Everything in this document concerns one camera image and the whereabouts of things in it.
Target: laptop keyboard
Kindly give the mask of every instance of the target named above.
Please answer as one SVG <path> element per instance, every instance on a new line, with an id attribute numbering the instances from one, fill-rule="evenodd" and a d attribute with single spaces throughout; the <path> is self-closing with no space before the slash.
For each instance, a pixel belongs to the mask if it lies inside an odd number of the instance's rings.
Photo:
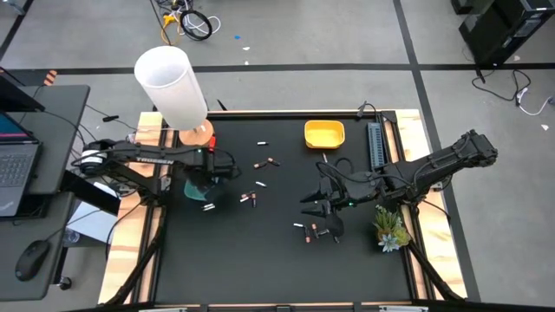
<path id="1" fill-rule="evenodd" d="M 0 187 L 24 185 L 32 160 L 32 155 L 0 154 Z"/>

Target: concrete floor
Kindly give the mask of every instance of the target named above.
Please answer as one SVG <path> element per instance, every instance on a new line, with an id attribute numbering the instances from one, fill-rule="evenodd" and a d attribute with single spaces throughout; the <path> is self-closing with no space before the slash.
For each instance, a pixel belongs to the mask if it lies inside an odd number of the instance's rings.
<path id="1" fill-rule="evenodd" d="M 389 0 L 197 0 L 222 30 L 206 42 L 178 44 L 194 65 L 408 63 Z M 464 17 L 448 0 L 402 0 L 420 64 L 469 63 L 458 33 Z M 0 40 L 15 20 L 0 5 Z M 555 18 L 515 55 L 520 61 L 555 62 Z M 146 49 L 161 45 L 160 29 L 147 1 L 35 1 L 0 65 L 6 68 L 132 67 Z M 555 70 L 528 70 L 525 107 L 536 111 L 555 95 Z M 511 96 L 510 71 L 487 78 L 487 87 Z M 441 144 L 475 128 L 499 148 L 487 169 L 463 171 L 453 186 L 483 302 L 555 306 L 555 234 L 552 190 L 555 172 L 555 108 L 538 117 L 472 87 L 470 71 L 422 72 Z M 353 108 L 368 100 L 380 108 L 421 108 L 410 71 L 286 71 L 198 74 L 209 106 L 230 109 Z M 130 125 L 151 102 L 132 75 L 60 75 L 56 84 L 88 84 L 88 104 L 119 114 Z M 87 109 L 83 121 L 97 138 L 121 139 L 128 129 L 104 124 Z M 552 128 L 545 131 L 541 125 Z M 59 311 L 92 307 L 104 270 L 102 249 L 72 250 L 66 275 L 79 287 L 52 289 L 42 302 L 0 303 L 0 311 Z M 92 261 L 83 263 L 83 258 Z M 77 268 L 86 269 L 77 275 Z"/>

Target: black mouse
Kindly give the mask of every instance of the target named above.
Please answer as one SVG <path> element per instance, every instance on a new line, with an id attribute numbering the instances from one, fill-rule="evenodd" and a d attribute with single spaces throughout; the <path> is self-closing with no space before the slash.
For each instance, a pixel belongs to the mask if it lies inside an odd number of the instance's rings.
<path id="1" fill-rule="evenodd" d="M 19 257 L 16 264 L 16 277 L 25 282 L 36 276 L 41 269 L 44 258 L 48 255 L 50 243 L 38 240 L 29 245 Z"/>

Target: wooden table frame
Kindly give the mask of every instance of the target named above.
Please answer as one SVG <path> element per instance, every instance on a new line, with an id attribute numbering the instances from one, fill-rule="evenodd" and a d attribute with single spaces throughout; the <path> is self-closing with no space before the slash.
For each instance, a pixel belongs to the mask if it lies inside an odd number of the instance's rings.
<path id="1" fill-rule="evenodd" d="M 268 113 L 356 113 L 357 110 L 316 110 L 316 111 L 224 111 L 209 114 L 268 114 Z M 421 121 L 420 112 L 416 109 L 395 110 L 396 125 L 395 128 L 391 121 L 385 120 L 386 135 L 388 138 L 388 146 L 391 159 L 395 162 L 402 159 L 403 155 L 399 155 L 395 142 L 395 137 L 401 139 L 405 160 L 419 159 L 430 153 L 428 141 Z M 142 144 L 158 145 L 160 143 L 160 133 L 162 125 L 162 116 L 160 113 L 142 113 L 139 120 L 139 132 L 136 140 Z M 173 141 L 173 132 L 167 131 L 165 136 L 165 145 L 171 146 Z M 164 174 L 166 168 L 154 170 L 153 165 L 131 164 L 131 168 L 143 175 L 152 175 L 155 172 Z M 438 205 L 444 209 L 443 197 L 441 192 L 430 192 L 427 201 Z M 128 210 L 139 202 L 138 196 L 130 196 L 121 201 L 119 218 L 125 215 Z M 420 215 L 419 222 L 421 227 L 421 238 L 424 243 L 426 254 L 430 263 L 435 267 L 440 276 L 447 282 L 451 289 L 459 296 L 467 296 L 465 284 L 462 279 L 459 259 L 454 246 L 454 240 L 451 228 L 447 222 L 447 218 L 441 211 L 430 207 L 425 203 L 419 204 Z M 409 232 L 414 237 L 415 229 L 410 221 L 408 207 L 403 209 L 405 223 Z M 150 211 L 145 206 L 140 206 L 133 214 L 123 219 L 114 230 L 113 245 L 108 257 L 108 263 L 104 275 L 104 280 L 99 296 L 99 303 L 107 301 L 111 298 L 117 289 L 125 282 L 128 274 L 136 265 L 140 255 L 140 247 L 146 245 L 158 226 L 160 219 L 160 208 L 151 207 Z M 146 230 L 146 224 L 150 223 L 149 240 L 143 241 L 143 231 Z M 414 271 L 414 279 L 417 288 L 418 299 L 428 299 L 426 278 L 422 273 L 421 267 L 411 255 L 411 263 Z M 140 282 L 140 291 L 134 295 L 136 302 L 149 301 L 149 292 L 153 284 L 153 259 L 143 272 L 143 278 Z M 435 297 L 441 299 L 441 296 L 435 289 Z M 363 302 L 362 305 L 376 304 L 409 304 L 409 302 Z M 267 304 L 213 304 L 210 307 L 267 307 L 275 306 L 275 303 Z M 292 303 L 291 306 L 349 306 L 353 302 L 326 302 L 326 303 Z M 186 307 L 200 307 L 200 305 L 185 305 Z"/>

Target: power strip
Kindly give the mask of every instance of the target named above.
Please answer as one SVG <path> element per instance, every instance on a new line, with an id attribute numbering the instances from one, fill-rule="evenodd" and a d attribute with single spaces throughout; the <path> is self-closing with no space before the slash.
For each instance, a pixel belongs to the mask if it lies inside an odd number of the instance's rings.
<path id="1" fill-rule="evenodd" d="M 385 165 L 385 152 L 383 151 L 383 135 L 382 127 L 377 122 L 369 122 L 368 131 L 368 148 L 370 154 L 370 167 L 376 169 Z"/>

